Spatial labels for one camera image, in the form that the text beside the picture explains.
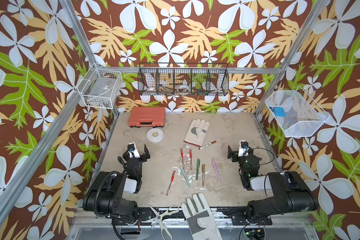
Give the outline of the pink fountain pen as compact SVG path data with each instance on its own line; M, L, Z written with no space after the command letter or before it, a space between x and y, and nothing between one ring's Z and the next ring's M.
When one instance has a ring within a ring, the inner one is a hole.
M218 168L217 168L217 164L214 160L212 160L212 165L213 165L213 168L214 168L214 171L216 173L216 176L217 176L217 179L219 181L219 183L221 183L221 177L220 177L220 174L219 174L219 171L218 171Z

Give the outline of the brown fountain pen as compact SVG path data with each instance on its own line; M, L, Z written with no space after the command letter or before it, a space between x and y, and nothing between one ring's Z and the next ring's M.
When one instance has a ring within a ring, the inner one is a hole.
M205 186L205 173L206 173L206 165L202 164L202 186Z

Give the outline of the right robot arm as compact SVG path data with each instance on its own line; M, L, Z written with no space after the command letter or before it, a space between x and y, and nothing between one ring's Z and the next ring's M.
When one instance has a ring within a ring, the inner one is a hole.
M228 146L227 158L239 164L239 175L244 189L266 194L263 200L249 201L243 212L233 213L234 225L238 225L242 219L249 224L271 224L269 217L272 215L318 209L318 198L297 172L270 172L259 175L262 159L254 155L254 149L249 147L247 142L241 142L238 151L233 151Z

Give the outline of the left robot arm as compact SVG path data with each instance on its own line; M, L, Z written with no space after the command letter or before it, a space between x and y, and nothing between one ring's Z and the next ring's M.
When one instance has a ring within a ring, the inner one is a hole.
M135 143L129 143L124 154L118 157L123 171L99 172L83 200L83 209L98 217L117 217L126 223L134 223L138 218L135 201L123 198L123 193L137 194L142 185L143 163L150 159L144 146L140 154Z

